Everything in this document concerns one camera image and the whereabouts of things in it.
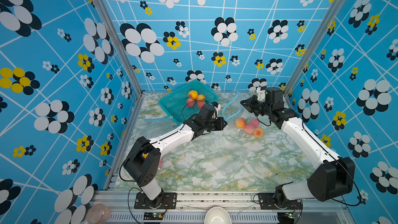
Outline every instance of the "yellow circle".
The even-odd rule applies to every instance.
[[[0,75],[4,78],[11,78],[13,75],[13,72],[8,67],[3,67],[2,69],[0,69]]]
[[[1,78],[0,79],[0,87],[2,88],[10,88],[12,86],[12,82],[10,79]]]
[[[23,77],[25,76],[25,71],[20,67],[16,67],[14,68],[14,75],[17,77]]]
[[[23,91],[23,86],[19,83],[15,83],[11,86],[11,90],[15,93],[20,93]]]
[[[30,85],[30,80],[26,77],[22,77],[19,79],[19,82],[21,83],[22,86],[27,87]]]

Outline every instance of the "black mounting plate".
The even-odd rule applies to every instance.
[[[167,208],[168,209],[176,209],[177,193],[165,192],[163,194],[162,200],[166,200],[167,201],[167,203],[168,203]],[[137,193],[137,196],[135,198],[135,204],[134,204],[134,208],[135,209],[152,209],[152,210],[166,209],[166,207],[164,206],[164,202],[163,201],[161,202],[161,204],[157,208],[152,208],[150,206],[151,206],[151,203],[149,202],[147,196],[144,193],[141,193],[141,192]]]
[[[291,201],[286,205],[286,208],[278,208],[275,205],[275,194],[274,193],[258,193],[258,200],[260,201],[261,210],[294,210],[296,205],[296,210],[302,209],[302,202],[297,200]]]

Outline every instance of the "blue patterned wall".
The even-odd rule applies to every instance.
[[[284,87],[333,0],[104,1],[143,90],[233,91]]]
[[[346,0],[289,94],[306,125],[356,164],[356,223],[397,223],[398,0]]]
[[[135,104],[92,0],[0,0],[0,223],[80,223]]]

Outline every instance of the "black cable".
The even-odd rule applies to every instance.
[[[315,139],[314,137],[312,137],[312,135],[309,134],[309,133],[307,132],[307,130],[304,128],[304,120],[303,120],[303,119],[301,119],[301,125],[302,125],[303,130],[304,130],[316,143],[318,143],[318,142],[316,141],[316,139]],[[340,203],[345,204],[345,205],[347,205],[347,206],[351,206],[351,207],[356,207],[356,206],[358,206],[359,204],[361,204],[361,193],[360,193],[360,191],[359,191],[359,188],[358,188],[357,184],[356,184],[355,181],[354,181],[354,178],[351,177],[351,175],[348,173],[348,171],[344,168],[344,166],[343,166],[339,161],[337,161],[336,158],[334,158],[332,155],[330,155],[329,152],[327,152],[327,154],[328,154],[329,156],[331,156],[331,158],[333,158],[334,161],[336,161],[338,164],[340,164],[340,166],[346,171],[347,175],[350,177],[350,179],[351,179],[352,182],[354,183],[354,185],[355,185],[355,187],[356,187],[356,189],[357,189],[357,191],[358,191],[358,195],[359,195],[359,202],[358,202],[357,204],[355,204],[355,205],[347,204],[347,203],[345,203],[345,202],[341,202],[341,201],[338,201],[338,200],[333,199],[333,198],[331,198],[331,199],[332,199],[333,201],[340,202]]]
[[[137,219],[134,217],[134,215],[132,214],[132,212],[131,212],[131,210],[130,210],[130,203],[129,203],[129,196],[130,196],[130,191],[132,190],[132,189],[138,189],[138,188],[131,188],[130,190],[129,190],[129,193],[127,194],[127,206],[129,207],[129,211],[130,211],[130,214],[131,214],[131,216],[132,216],[132,218],[138,223],[138,224],[141,224],[141,223],[139,223],[138,221],[137,221]]]

